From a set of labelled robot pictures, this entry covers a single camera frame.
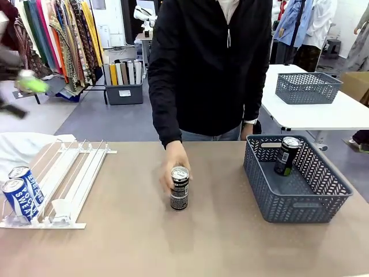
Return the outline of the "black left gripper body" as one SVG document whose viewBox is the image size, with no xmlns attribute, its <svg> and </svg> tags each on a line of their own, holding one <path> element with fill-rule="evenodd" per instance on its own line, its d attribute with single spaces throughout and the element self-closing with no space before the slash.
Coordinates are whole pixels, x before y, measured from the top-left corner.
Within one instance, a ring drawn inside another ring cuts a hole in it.
<svg viewBox="0 0 369 277">
<path fill-rule="evenodd" d="M 1 46 L 1 81 L 20 80 L 24 68 L 22 59 L 5 46 Z"/>
</svg>

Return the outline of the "person's right hand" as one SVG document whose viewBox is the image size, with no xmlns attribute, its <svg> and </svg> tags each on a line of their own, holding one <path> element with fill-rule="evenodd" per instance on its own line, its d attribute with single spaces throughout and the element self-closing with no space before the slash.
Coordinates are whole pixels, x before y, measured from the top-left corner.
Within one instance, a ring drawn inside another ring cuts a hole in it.
<svg viewBox="0 0 369 277">
<path fill-rule="evenodd" d="M 185 148 L 179 140 L 172 141 L 167 144 L 165 149 L 165 159 L 162 164 L 160 183 L 165 193 L 169 196 L 174 183 L 171 177 L 172 168 L 175 166 L 183 166 L 188 169 L 190 179 L 193 178 L 191 166 Z"/>
</svg>

